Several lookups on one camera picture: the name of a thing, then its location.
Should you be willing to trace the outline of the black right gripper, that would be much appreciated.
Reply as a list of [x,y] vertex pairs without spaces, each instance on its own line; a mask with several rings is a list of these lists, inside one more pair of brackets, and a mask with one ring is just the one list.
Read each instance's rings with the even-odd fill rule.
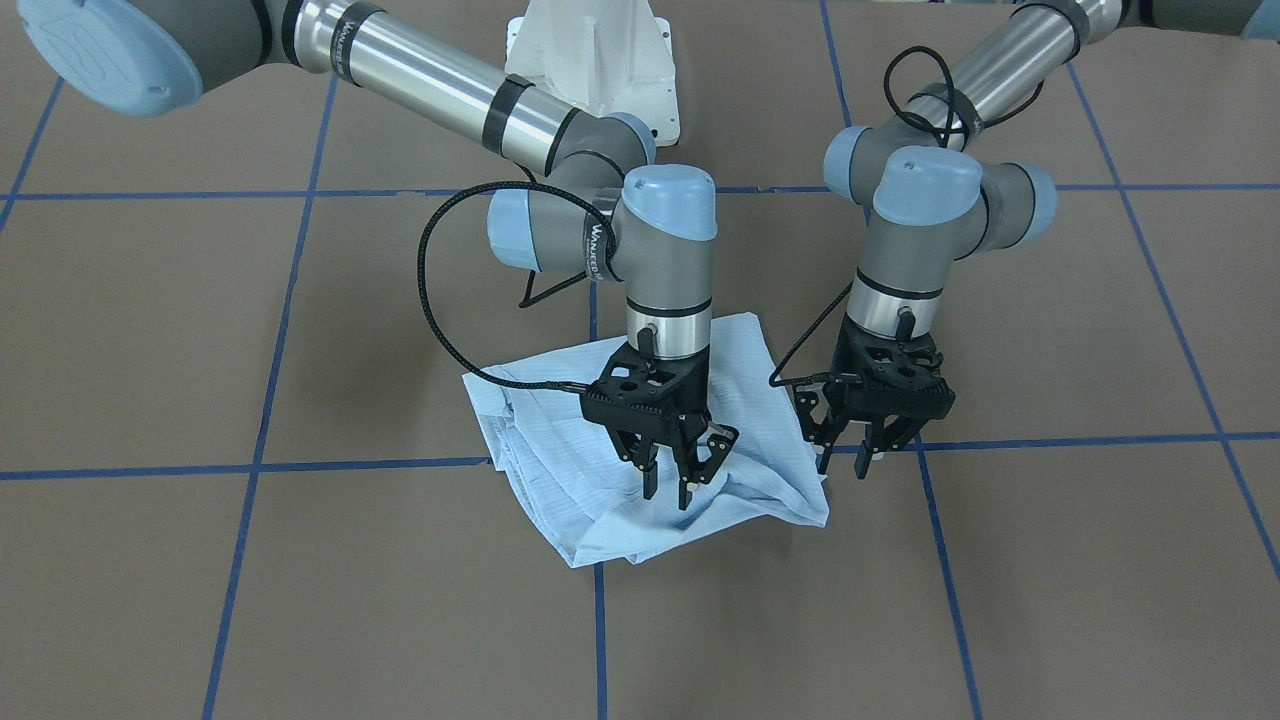
[[673,452],[685,511],[736,443],[736,428],[712,420],[709,370],[709,347],[684,359],[654,359],[625,342],[580,396],[584,419],[604,427],[620,459],[641,473],[645,500],[657,493],[660,446]]

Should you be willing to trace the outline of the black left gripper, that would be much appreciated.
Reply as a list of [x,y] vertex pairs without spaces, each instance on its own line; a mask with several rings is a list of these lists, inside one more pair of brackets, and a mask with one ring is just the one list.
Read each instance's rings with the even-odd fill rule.
[[929,334],[914,337],[915,329],[914,315],[899,315],[884,338],[846,318],[831,369],[795,389],[800,429],[815,446],[820,475],[851,423],[865,425],[854,462],[855,477],[865,480],[877,454],[904,448],[950,413],[956,395],[941,373],[943,355]]

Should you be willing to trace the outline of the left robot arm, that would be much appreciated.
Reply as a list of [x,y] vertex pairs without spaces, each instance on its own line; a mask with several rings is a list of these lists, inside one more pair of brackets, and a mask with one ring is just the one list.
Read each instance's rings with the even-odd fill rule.
[[931,328],[952,264],[1042,236],[1057,190],[1038,167],[984,164],[968,147],[1032,104],[1047,77],[1120,28],[1277,37],[1275,1],[1019,1],[1009,19],[893,115],[852,126],[824,156],[827,187],[869,214],[828,372],[792,380],[803,434],[826,474],[840,436],[864,427],[855,473],[943,419],[955,395]]

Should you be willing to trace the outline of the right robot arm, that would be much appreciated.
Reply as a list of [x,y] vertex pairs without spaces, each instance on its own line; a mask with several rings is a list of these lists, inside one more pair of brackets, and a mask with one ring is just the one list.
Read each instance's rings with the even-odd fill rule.
[[739,433],[708,406],[716,182],[659,164],[644,123],[596,117],[397,20],[371,1],[19,1],[42,59],[95,102],[159,117],[273,63],[329,74],[402,106],[534,174],[458,192],[419,242],[424,315],[428,245],[444,215],[490,193],[495,258],[530,272],[621,283],[627,337],[600,377],[527,383],[579,396],[588,421],[658,491],[668,448],[678,506],[716,478]]

